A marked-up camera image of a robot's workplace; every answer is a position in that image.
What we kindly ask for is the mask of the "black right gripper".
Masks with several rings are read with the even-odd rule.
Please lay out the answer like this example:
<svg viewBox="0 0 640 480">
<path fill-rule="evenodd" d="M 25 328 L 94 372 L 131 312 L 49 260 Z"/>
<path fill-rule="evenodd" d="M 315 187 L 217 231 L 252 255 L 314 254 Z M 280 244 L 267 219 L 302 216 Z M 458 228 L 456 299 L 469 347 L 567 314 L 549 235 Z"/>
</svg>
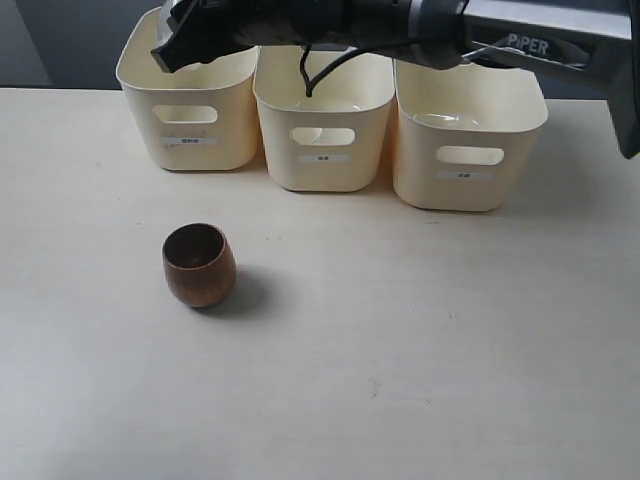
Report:
<svg viewBox="0 0 640 480">
<path fill-rule="evenodd" d="M 151 55 L 164 73 L 255 46 L 356 43 L 349 1 L 179 1 Z"/>
</svg>

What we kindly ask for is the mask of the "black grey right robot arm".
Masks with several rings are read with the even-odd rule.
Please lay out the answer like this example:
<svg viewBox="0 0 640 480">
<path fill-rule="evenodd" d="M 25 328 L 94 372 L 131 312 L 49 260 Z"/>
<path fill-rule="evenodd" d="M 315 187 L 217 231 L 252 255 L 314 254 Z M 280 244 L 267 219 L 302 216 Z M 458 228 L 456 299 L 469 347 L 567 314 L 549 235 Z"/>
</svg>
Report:
<svg viewBox="0 0 640 480">
<path fill-rule="evenodd" d="M 435 70 L 519 68 L 606 98 L 621 154 L 639 152 L 635 1 L 168 1 L 151 54 L 176 72 L 260 46 L 319 45 Z"/>
</svg>

